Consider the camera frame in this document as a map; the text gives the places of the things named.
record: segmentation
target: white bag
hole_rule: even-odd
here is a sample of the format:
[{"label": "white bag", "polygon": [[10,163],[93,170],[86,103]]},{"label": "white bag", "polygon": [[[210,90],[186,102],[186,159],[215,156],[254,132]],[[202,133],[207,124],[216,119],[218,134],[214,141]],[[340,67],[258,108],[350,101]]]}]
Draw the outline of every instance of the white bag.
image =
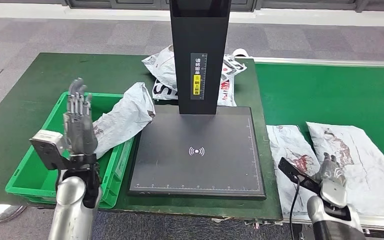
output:
[{"label": "white bag", "polygon": [[[178,86],[173,46],[170,45],[164,48],[161,52],[145,58],[142,62],[151,74],[156,77],[152,88],[152,98],[155,100],[177,100]],[[247,67],[237,62],[233,55],[224,55],[218,91],[218,106],[237,106],[235,102],[234,77],[246,69]]]},{"label": "white bag", "polygon": [[[235,77],[226,81],[220,81],[220,88],[218,90],[218,106],[236,107],[235,90],[234,90]],[[152,98],[155,100],[177,100],[178,92],[170,89],[169,87],[156,80],[152,88]]]},{"label": "white bag", "polygon": [[149,72],[163,85],[177,92],[175,53],[173,45],[142,60]]},{"label": "white bag", "polygon": [[[173,45],[164,48],[159,53],[143,59],[142,63],[164,86],[175,91],[178,90]],[[221,80],[226,81],[230,77],[233,77],[246,69],[247,67],[244,64],[237,62],[233,55],[224,55],[221,68]]]},{"label": "white bag", "polygon": [[307,122],[321,163],[324,153],[335,155],[346,178],[347,203],[367,216],[384,216],[384,155],[355,126]]},{"label": "white bag", "polygon": [[98,140],[96,158],[99,159],[108,150],[133,138],[153,117],[154,103],[145,83],[136,82],[109,113],[104,113],[93,122],[93,131]]},{"label": "white bag", "polygon": [[[301,172],[312,176],[319,171],[320,164],[317,161],[311,146],[304,139],[299,128],[295,125],[267,125],[268,139],[270,140],[271,156],[274,161],[274,173],[276,175],[282,212],[289,214],[297,185],[278,169],[281,158],[295,165]],[[307,202],[311,196],[316,195],[312,191],[299,188],[293,208],[293,215],[307,215]]]}]

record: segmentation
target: green table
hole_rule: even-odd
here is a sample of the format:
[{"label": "green table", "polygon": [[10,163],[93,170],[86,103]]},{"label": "green table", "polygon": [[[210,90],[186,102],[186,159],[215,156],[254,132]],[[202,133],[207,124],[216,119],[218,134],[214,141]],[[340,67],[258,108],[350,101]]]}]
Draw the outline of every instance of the green table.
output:
[{"label": "green table", "polygon": [[[298,125],[309,143],[306,121],[354,125],[384,154],[384,62],[255,61],[268,125]],[[310,223],[307,216],[292,221]],[[384,217],[360,215],[360,222],[363,228],[384,231]]]},{"label": "green table", "polygon": [[[7,194],[5,186],[30,146],[28,139],[42,127],[58,97],[67,90],[71,81],[82,77],[89,91],[115,94],[123,93],[135,82],[145,82],[151,92],[155,78],[141,63],[145,57],[39,54],[0,103],[0,204],[43,206],[28,202],[23,197]],[[118,201],[110,211],[228,216],[269,221],[283,219],[255,64],[252,59],[240,61],[248,69],[235,78],[235,99],[239,106],[250,106],[252,109],[267,199],[128,196],[126,193],[132,167],[130,158]]]}]

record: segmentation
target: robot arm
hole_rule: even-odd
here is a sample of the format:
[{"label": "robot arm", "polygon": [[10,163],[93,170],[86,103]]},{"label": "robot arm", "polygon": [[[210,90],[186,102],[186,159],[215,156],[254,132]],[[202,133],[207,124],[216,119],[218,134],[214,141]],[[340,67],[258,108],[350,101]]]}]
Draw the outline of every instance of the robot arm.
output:
[{"label": "robot arm", "polygon": [[[69,88],[64,135],[40,130],[31,144],[49,170],[58,170],[56,207],[49,240],[90,240],[102,197],[99,164],[93,153],[98,141],[93,131],[90,97],[84,98],[83,80]],[[70,153],[63,157],[64,150]]]},{"label": "robot arm", "polygon": [[335,156],[325,153],[319,172],[312,177],[300,172],[285,158],[278,167],[292,182],[317,194],[307,203],[316,240],[366,239],[357,211],[347,204],[346,179]]}]

